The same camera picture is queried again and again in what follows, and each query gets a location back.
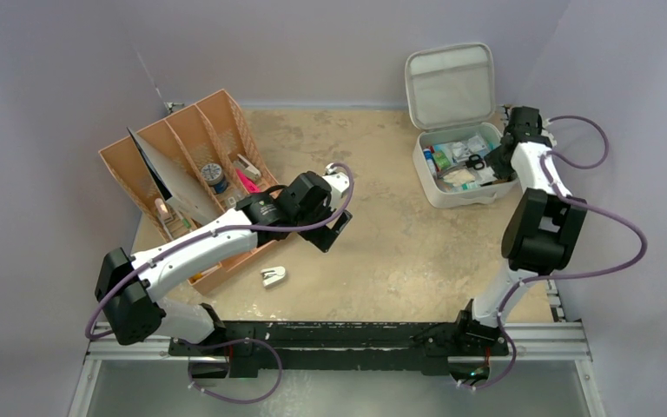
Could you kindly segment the white stapler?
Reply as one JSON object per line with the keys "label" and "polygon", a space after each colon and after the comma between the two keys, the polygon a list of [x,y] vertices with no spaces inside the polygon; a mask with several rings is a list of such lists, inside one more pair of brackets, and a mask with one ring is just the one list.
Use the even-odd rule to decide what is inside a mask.
{"label": "white stapler", "polygon": [[265,268],[261,271],[262,285],[264,288],[272,288],[283,282],[287,277],[287,270],[282,267]]}

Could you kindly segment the black grey scissors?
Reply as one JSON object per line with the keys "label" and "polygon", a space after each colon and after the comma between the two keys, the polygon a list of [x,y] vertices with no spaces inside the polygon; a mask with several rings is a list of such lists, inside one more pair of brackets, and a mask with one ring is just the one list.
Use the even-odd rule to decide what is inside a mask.
{"label": "black grey scissors", "polygon": [[469,155],[468,159],[466,160],[466,167],[468,169],[479,171],[486,167],[486,163],[484,158],[480,155]]}

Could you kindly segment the white plastic bottle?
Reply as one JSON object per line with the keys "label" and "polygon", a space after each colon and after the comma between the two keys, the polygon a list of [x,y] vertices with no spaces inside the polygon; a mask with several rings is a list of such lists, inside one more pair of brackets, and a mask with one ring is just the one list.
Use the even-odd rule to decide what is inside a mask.
{"label": "white plastic bottle", "polygon": [[469,189],[479,189],[480,185],[477,184],[476,182],[469,182],[465,184],[461,184],[459,186],[459,190],[469,190]]}

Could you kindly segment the grey open storage case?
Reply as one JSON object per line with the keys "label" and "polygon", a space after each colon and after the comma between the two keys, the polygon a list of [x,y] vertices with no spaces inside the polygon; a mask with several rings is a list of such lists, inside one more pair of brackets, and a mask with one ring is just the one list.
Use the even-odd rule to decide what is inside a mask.
{"label": "grey open storage case", "polygon": [[404,68],[409,116],[420,130],[413,166],[428,202],[436,209],[491,204],[518,183],[510,180],[479,189],[459,190],[433,179],[423,149],[436,149],[474,135],[490,150],[501,132],[491,123],[497,101],[492,52],[484,43],[459,43],[412,53]]}

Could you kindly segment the dark folder in rack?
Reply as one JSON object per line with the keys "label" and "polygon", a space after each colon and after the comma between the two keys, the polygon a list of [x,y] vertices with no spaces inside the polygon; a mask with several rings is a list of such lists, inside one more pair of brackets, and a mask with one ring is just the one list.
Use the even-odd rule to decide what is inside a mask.
{"label": "dark folder in rack", "polygon": [[128,128],[128,132],[165,202],[201,226],[211,223],[221,215],[195,178],[137,132],[131,128]]}

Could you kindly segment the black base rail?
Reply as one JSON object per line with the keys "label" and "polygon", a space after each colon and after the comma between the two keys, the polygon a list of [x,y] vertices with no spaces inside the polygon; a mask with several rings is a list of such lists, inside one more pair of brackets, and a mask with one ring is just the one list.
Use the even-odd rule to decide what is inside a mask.
{"label": "black base rail", "polygon": [[505,358],[507,338],[484,346],[472,335],[469,309],[450,322],[225,321],[205,341],[172,338],[168,352],[218,357],[232,378],[254,378],[262,369],[413,371],[466,377],[466,363]]}

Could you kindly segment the grey stapler in tray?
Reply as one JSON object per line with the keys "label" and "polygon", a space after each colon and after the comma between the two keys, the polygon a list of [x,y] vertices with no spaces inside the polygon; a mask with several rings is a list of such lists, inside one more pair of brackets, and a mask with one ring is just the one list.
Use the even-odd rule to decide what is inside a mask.
{"label": "grey stapler in tray", "polygon": [[252,182],[258,182],[262,178],[261,171],[242,154],[236,156],[234,166]]}

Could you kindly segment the green small box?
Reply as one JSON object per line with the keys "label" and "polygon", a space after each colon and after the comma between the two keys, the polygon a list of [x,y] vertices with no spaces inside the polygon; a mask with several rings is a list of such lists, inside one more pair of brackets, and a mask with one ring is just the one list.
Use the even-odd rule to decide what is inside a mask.
{"label": "green small box", "polygon": [[443,151],[433,151],[432,156],[436,169],[439,172],[445,171],[452,166],[452,159]]}

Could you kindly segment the pink file organizer rack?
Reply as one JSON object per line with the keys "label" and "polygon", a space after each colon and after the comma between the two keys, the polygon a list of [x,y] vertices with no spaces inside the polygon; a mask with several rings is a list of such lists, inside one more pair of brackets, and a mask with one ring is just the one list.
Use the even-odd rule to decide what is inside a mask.
{"label": "pink file organizer rack", "polygon": [[[231,188],[241,192],[246,188],[234,166],[241,156],[260,171],[259,185],[266,187],[278,183],[267,168],[241,106],[224,89],[139,129],[138,134],[167,157],[174,167],[193,178],[208,195],[214,209],[223,207],[222,199],[201,178],[201,168],[210,162],[221,165]],[[131,138],[125,136],[101,149],[99,155],[160,239],[169,242],[170,235],[156,216],[155,199],[161,193]]]}

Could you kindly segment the alcohol pad sachet pair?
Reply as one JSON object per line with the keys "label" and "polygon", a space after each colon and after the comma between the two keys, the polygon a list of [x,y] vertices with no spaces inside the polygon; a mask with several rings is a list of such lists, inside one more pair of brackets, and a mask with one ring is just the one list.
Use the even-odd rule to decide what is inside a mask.
{"label": "alcohol pad sachet pair", "polygon": [[469,156],[484,156],[489,150],[488,142],[480,135],[474,135],[468,139],[454,142],[451,145],[452,159],[461,161]]}

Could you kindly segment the blue white bandage roll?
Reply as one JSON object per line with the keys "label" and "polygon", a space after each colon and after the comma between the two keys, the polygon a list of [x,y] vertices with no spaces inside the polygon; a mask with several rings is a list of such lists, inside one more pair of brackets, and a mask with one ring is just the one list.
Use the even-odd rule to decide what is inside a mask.
{"label": "blue white bandage roll", "polygon": [[429,172],[433,179],[438,177],[438,167],[434,161],[433,153],[430,149],[423,149],[424,158],[426,160],[426,166],[429,169]]}

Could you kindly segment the blue grey tape roll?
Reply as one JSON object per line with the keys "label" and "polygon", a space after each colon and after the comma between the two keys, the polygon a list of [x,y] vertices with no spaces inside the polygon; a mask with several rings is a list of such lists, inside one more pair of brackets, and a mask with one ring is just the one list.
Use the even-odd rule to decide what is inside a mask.
{"label": "blue grey tape roll", "polygon": [[221,194],[228,188],[227,177],[218,163],[208,163],[201,168],[201,176],[206,184],[216,193]]}

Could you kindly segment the pink desk tray organizer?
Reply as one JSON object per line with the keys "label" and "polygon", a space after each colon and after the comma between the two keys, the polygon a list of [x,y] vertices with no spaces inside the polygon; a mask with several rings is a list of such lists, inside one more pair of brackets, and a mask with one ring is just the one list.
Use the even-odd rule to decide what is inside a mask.
{"label": "pink desk tray organizer", "polygon": [[284,245],[264,241],[261,232],[246,228],[251,221],[232,208],[209,225],[195,231],[175,256],[188,270],[187,283],[204,295],[237,275],[244,275],[254,262],[272,254]]}

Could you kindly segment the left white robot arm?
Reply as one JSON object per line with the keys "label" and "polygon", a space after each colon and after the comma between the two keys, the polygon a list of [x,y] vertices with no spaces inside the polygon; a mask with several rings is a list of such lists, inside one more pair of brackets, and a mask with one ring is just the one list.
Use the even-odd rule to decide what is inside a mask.
{"label": "left white robot arm", "polygon": [[122,346],[152,335],[178,337],[201,354],[224,343],[222,323],[204,305],[170,301],[168,293],[193,275],[228,258],[246,254],[292,234],[326,253],[351,220],[352,170],[331,163],[324,175],[307,171],[287,185],[252,193],[205,226],[170,243],[128,254],[109,251],[95,287],[98,307],[85,335],[90,341],[112,335]]}

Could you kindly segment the beige gauze wrap packet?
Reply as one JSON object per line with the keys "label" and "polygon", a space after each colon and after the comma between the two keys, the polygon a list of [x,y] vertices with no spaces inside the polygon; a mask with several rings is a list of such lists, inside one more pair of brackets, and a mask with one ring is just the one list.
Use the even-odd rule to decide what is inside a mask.
{"label": "beige gauze wrap packet", "polygon": [[462,188],[465,184],[474,182],[476,177],[469,169],[455,169],[441,176],[441,180],[451,187]]}

